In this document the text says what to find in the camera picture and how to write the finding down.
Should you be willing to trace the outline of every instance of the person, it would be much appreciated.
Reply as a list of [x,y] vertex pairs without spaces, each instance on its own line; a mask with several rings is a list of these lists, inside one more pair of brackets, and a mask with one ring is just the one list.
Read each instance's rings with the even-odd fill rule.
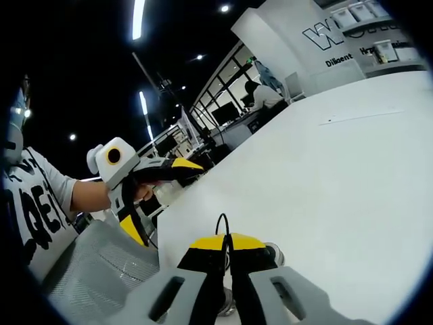
[[[109,209],[111,204],[105,183],[65,176],[36,150],[23,148],[26,110],[20,90],[11,108],[2,181],[10,224],[21,243],[20,254],[42,282],[78,236],[72,225],[73,211],[91,213]],[[140,185],[135,200],[149,200],[152,195],[148,185]]]
[[255,83],[254,81],[247,81],[245,83],[245,90],[249,95],[254,96],[254,105],[250,109],[251,112],[260,110],[263,107],[272,108],[276,104],[284,101],[278,92],[260,83]]

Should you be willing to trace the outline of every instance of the white box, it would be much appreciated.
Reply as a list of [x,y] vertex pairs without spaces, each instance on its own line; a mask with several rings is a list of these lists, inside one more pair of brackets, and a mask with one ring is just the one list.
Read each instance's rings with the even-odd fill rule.
[[394,50],[400,61],[414,61],[421,59],[417,49],[414,47],[402,47]]
[[365,6],[364,2],[353,3],[348,6],[348,9],[360,22],[372,20],[375,18],[374,15]]
[[337,22],[340,28],[349,27],[357,23],[355,17],[352,16],[347,8],[341,8],[331,12],[332,18]]
[[395,53],[395,50],[392,47],[392,43],[390,39],[387,39],[385,41],[375,42],[373,43],[373,46],[378,51],[382,63],[398,61],[397,54]]
[[386,17],[390,15],[376,0],[365,0],[364,3],[376,17]]

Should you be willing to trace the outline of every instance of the computer monitor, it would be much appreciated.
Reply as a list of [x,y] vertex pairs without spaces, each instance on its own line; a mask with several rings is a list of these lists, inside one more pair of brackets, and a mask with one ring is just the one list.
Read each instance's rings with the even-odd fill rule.
[[233,102],[229,102],[224,106],[221,106],[217,110],[212,112],[212,115],[215,117],[216,121],[219,125],[224,125],[227,122],[234,121],[239,115],[239,111],[233,104]]
[[175,146],[177,146],[177,142],[169,135],[164,140],[162,140],[159,144],[156,144],[155,147],[158,151],[160,157],[164,157],[169,151],[171,151]]

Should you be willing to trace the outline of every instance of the white t-shirt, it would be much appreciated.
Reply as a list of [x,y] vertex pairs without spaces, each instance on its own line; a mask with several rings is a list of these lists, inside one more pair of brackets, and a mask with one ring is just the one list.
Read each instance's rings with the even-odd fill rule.
[[282,101],[283,98],[268,86],[260,85],[254,90],[254,106],[251,108],[251,112],[260,110],[263,105],[267,108],[273,107],[276,103]]
[[77,237],[66,216],[75,182],[32,148],[22,151],[20,164],[3,172],[14,231],[19,231],[24,260],[39,281]]

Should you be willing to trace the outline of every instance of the white table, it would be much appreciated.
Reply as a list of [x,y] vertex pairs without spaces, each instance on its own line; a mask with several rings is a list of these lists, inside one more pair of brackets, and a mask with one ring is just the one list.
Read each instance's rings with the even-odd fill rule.
[[384,324],[432,254],[432,88],[403,72],[292,104],[161,214],[161,266],[224,212],[232,232],[277,243],[335,310]]

